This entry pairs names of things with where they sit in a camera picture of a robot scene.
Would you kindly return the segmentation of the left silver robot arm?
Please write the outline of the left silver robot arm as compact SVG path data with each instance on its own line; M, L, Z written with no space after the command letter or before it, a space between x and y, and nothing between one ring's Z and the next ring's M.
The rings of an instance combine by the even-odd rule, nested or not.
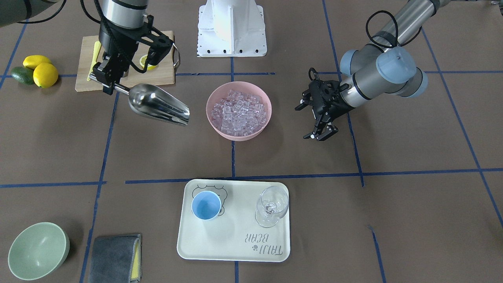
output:
M349 50L341 58L341 82L322 80L314 68L308 75L308 89L302 93L300 111L312 108L316 120L305 139L324 141L338 132L333 121L342 115L387 93L402 98L421 95L428 86L425 72L417 67L405 49L423 24L449 3L447 0L409 0L391 20L374 35L366 34L369 42L361 50Z

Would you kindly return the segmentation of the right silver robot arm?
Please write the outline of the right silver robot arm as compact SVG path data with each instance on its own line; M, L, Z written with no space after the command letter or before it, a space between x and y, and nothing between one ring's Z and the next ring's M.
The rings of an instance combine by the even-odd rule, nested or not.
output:
M61 7L50 17L40 21L27 21L34 16L61 2ZM66 0L2 0L1 27L14 23L39 24L50 21L58 15ZM120 83L131 67L138 73L145 74L146 67L138 67L133 57L138 44L149 46L147 63L157 65L176 46L174 41L153 27L153 16L146 14L148 0L93 0L98 13L94 18L86 9L84 0L79 0L81 10L96 24L99 24L99 42L104 48L103 62L94 62L90 69L96 75L97 83L102 84L103 91L111 95L112 83Z

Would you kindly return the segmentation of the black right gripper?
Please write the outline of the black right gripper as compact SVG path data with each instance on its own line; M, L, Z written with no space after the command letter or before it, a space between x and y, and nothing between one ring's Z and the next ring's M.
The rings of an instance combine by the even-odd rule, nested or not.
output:
M93 65L92 75L102 84L103 92L112 95L114 85L119 84L124 73L132 66L137 72L144 73L133 62L140 43L149 46L147 60L151 65L158 64L174 46L174 41L153 27L153 18L147 18L140 27L127 29L120 27L106 18L102 18L99 41L104 48L101 62Z

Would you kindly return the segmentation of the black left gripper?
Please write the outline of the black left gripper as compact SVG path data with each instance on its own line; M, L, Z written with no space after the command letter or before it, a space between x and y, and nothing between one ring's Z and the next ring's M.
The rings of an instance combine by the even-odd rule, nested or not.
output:
M303 138L324 141L338 132L338 128L332 125L332 122L354 109L342 97L342 91L349 88L349 85L341 85L337 80L324 81L314 68L309 68L308 76L310 79L308 89L302 93L300 104L295 107L295 111L307 106L312 107L316 122L313 130Z

